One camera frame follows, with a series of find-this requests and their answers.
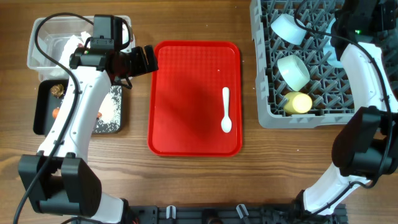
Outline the white rice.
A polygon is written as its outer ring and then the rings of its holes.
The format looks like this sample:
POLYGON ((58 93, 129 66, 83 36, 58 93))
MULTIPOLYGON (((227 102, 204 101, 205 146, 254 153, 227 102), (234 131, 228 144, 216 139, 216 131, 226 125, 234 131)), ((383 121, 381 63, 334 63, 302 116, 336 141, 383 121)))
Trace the white rice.
POLYGON ((105 96, 96 119, 93 134, 116 133, 121 128, 123 92, 120 86, 112 86, 105 96))

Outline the white napkin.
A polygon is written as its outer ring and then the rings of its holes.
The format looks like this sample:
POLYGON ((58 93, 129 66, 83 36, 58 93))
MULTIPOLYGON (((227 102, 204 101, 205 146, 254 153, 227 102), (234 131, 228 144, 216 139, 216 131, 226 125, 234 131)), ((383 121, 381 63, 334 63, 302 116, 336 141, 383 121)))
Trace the white napkin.
POLYGON ((58 62, 65 67, 69 67, 69 59, 71 54, 75 52, 76 48, 83 47, 89 37, 91 37, 91 35, 88 32, 82 32, 81 37, 72 35, 67 40, 67 43, 63 48, 61 58, 58 62))

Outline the brown food ball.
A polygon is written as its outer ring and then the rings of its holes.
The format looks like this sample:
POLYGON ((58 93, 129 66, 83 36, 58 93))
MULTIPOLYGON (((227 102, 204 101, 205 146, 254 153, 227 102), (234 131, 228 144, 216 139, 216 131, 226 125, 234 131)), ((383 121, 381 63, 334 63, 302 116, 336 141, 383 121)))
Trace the brown food ball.
POLYGON ((65 88, 62 84, 57 84, 51 87, 50 93, 56 98, 61 98, 65 94, 65 88))

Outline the orange carrot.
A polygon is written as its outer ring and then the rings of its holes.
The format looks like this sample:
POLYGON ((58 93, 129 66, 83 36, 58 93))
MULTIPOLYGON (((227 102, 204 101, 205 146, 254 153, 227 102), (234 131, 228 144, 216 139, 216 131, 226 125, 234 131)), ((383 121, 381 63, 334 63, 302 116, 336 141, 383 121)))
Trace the orange carrot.
MULTIPOLYGON (((55 108, 55 109, 52 111, 52 117, 53 117, 53 119, 56 119, 56 118, 57 118, 59 111, 60 111, 60 108, 55 108)), ((96 118, 99 119, 100 117, 102 117, 102 114, 101 114, 100 112, 98 112, 96 118)))

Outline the white plastic spoon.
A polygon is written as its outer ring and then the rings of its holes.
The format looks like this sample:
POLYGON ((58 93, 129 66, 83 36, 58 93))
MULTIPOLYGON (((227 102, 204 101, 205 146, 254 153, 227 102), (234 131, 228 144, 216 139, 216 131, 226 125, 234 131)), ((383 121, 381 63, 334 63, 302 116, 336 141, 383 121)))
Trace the white plastic spoon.
POLYGON ((223 87, 222 97, 223 97, 224 116, 223 119, 221 120, 221 128, 224 133, 229 133, 232 129, 232 121, 229 117, 229 96, 230 96, 229 88, 223 87))

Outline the light blue rice bowl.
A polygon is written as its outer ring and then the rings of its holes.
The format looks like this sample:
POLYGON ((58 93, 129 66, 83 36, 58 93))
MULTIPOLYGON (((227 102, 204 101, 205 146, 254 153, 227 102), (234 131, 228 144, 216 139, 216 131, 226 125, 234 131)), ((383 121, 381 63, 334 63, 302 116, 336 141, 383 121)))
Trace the light blue rice bowl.
POLYGON ((294 17, 289 14, 281 14, 271 23, 271 29, 281 39, 294 45, 300 45, 307 33, 295 23, 294 17))

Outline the green bowl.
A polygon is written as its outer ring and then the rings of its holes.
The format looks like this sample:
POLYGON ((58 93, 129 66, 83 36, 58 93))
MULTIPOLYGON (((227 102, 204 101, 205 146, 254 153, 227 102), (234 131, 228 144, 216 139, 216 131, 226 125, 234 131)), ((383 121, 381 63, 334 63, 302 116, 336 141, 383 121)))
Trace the green bowl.
POLYGON ((278 59, 277 68, 293 91, 300 91, 309 81, 310 74, 304 62, 296 55, 278 59))

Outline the yellow cup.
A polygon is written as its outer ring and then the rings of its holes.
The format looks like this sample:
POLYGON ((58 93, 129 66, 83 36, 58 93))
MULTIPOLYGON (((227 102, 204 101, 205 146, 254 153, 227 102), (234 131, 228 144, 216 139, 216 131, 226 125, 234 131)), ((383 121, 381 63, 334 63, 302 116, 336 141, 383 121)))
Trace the yellow cup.
POLYGON ((290 92, 284 96, 287 99, 283 110, 288 114, 304 114, 312 108, 312 99, 301 92, 290 92))

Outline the light blue plate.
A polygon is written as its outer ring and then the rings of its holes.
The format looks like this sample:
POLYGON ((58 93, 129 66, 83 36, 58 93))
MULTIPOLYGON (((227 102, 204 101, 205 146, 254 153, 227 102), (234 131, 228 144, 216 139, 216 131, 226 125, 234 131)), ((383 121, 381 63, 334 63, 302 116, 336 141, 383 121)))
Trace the light blue plate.
POLYGON ((327 40, 325 46, 323 47, 323 54, 331 53, 331 55, 327 58, 327 63, 335 68, 343 68, 342 63, 337 60, 335 48, 331 45, 331 37, 328 35, 324 36, 324 39, 327 40))

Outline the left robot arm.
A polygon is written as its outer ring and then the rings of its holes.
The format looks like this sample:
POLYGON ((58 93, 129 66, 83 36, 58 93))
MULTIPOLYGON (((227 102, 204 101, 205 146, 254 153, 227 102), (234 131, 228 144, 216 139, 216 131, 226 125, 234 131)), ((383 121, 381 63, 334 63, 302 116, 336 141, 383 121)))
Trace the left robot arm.
POLYGON ((34 155, 23 155, 18 172, 25 194, 14 215, 30 202, 37 213, 69 215, 98 223, 137 223, 127 200, 102 191, 87 164, 96 117, 114 79, 136 77, 158 69, 151 45, 124 53, 100 47, 79 47, 66 69, 70 78, 57 118, 34 155))

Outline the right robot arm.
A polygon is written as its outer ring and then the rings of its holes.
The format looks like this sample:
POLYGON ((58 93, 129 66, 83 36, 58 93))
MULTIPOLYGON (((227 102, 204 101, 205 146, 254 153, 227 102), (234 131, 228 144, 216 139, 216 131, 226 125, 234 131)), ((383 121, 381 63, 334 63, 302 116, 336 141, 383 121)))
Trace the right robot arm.
POLYGON ((396 27, 396 1, 345 1, 327 34, 354 99, 355 114, 333 143, 332 163, 301 191, 299 223, 326 216, 358 187, 373 188, 397 169, 397 100, 377 34, 396 27))

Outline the clear plastic waste bin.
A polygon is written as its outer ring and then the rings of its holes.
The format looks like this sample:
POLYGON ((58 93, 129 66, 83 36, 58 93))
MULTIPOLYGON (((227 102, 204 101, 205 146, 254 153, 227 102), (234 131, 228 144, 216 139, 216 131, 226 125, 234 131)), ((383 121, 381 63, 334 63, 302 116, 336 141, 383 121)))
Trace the clear plastic waste bin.
POLYGON ((68 73, 45 58, 37 50, 36 44, 39 45, 43 52, 58 62, 67 40, 72 35, 81 37, 82 32, 88 32, 92 36, 93 26, 83 19, 73 16, 54 17, 40 28, 36 37, 35 32, 42 21, 42 18, 38 18, 34 22, 27 52, 27 66, 31 70, 38 72, 40 81, 67 79, 69 78, 68 73))

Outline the black waste tray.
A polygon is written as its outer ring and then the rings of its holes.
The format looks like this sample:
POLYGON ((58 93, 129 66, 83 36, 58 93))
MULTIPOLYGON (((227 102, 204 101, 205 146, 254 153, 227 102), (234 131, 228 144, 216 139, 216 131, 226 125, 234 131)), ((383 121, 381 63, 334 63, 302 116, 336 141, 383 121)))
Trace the black waste tray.
POLYGON ((56 98, 50 93, 51 87, 57 84, 62 84, 66 93, 68 80, 46 80, 39 85, 33 124, 33 131, 37 135, 48 135, 55 121, 52 111, 63 103, 63 97, 56 98))

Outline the grey dishwasher rack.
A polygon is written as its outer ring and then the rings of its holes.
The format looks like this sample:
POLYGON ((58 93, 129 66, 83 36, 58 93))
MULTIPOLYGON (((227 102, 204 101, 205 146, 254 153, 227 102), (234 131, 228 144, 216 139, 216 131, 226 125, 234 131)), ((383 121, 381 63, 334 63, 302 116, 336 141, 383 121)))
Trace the grey dishwasher rack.
MULTIPOLYGON (((327 42, 324 36, 331 31, 335 12, 343 7, 344 2, 251 2, 251 35, 257 60, 257 113, 262 127, 287 129, 346 124, 355 114, 353 94, 344 68, 329 65, 326 60, 331 53, 323 54, 327 42), (281 39, 271 29, 271 23, 281 14, 293 16, 295 23, 307 31, 300 45, 281 39), (289 55, 298 56, 310 74, 310 81, 300 91, 293 91, 277 68, 278 59, 289 55), (287 102, 284 96, 290 92, 307 94, 313 101, 310 111, 286 113, 283 110, 287 102)), ((397 100, 397 16, 394 29, 377 34, 377 46, 382 50, 384 71, 397 100)))

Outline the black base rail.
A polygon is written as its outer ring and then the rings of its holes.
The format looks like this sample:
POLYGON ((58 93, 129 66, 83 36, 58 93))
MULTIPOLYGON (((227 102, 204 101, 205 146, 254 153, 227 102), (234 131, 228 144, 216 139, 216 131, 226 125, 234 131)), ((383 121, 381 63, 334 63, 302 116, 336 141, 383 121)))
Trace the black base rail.
POLYGON ((217 218, 225 224, 229 223, 328 223, 348 224, 348 214, 344 204, 335 208, 331 215, 315 215, 312 218, 294 218, 293 209, 289 205, 248 207, 239 204, 235 207, 168 207, 156 206, 131 207, 137 217, 136 223, 152 224, 202 224, 209 218, 217 218))

